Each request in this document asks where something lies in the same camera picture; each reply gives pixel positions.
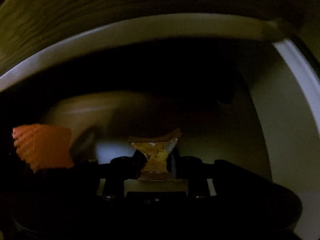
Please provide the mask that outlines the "orange brown snack packet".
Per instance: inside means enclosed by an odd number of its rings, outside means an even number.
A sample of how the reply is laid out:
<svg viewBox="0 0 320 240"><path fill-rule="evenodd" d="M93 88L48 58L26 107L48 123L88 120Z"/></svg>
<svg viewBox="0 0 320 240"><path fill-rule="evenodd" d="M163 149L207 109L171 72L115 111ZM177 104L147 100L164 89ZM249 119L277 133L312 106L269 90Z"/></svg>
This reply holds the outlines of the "orange brown snack packet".
<svg viewBox="0 0 320 240"><path fill-rule="evenodd" d="M180 129L156 138L129 137L131 145L145 155L147 162L141 171L141 181L180 181L168 168L173 166L169 155L174 151L181 136Z"/></svg>

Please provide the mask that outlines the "orange mesh bag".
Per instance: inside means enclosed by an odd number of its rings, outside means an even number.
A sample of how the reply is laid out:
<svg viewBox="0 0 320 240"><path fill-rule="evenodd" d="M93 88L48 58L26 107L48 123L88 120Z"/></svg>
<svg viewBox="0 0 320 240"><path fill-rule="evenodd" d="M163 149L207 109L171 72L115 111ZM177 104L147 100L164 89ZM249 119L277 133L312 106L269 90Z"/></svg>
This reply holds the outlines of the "orange mesh bag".
<svg viewBox="0 0 320 240"><path fill-rule="evenodd" d="M16 153L35 173L49 168L71 168L71 130L52 125L23 125L12 129Z"/></svg>

